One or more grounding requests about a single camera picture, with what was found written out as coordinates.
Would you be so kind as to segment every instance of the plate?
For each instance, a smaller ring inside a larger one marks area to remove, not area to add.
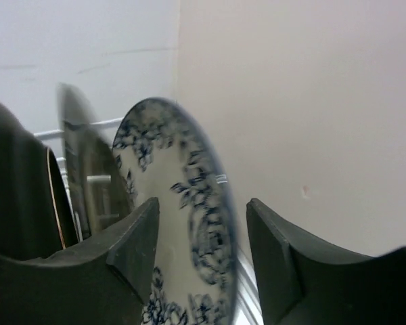
[[[160,203],[150,302],[142,324],[230,324],[237,291],[231,195],[207,138],[176,103],[148,98],[130,109],[113,143],[137,207]]]
[[[91,125],[95,118],[83,94],[62,85],[60,108],[70,197],[84,240],[125,218],[133,205],[109,145]]]

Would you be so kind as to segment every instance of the blue floral design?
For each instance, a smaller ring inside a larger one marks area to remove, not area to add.
[[[162,100],[146,100],[138,103],[122,122],[113,148],[123,150],[131,147],[139,168],[145,172],[154,161],[154,150],[170,148],[174,143],[179,146],[180,159],[184,162],[184,180],[174,183],[170,190],[179,195],[179,208],[188,212],[191,262],[199,277],[209,285],[217,285],[222,295],[215,303],[209,295],[189,295],[188,309],[168,302],[161,270],[155,267],[150,302],[143,310],[143,323],[225,324],[229,311],[225,300],[229,298],[231,288],[233,249],[227,229],[227,214],[221,204],[222,192],[202,142],[171,104]],[[116,162],[120,168],[120,155],[116,157]],[[125,175],[127,191],[135,196],[131,170]]]
[[[157,325],[221,325],[227,317],[227,304],[220,299],[212,302],[209,295],[189,295],[189,309],[168,302],[163,291],[164,278],[154,269],[149,303],[143,308],[143,324]]]

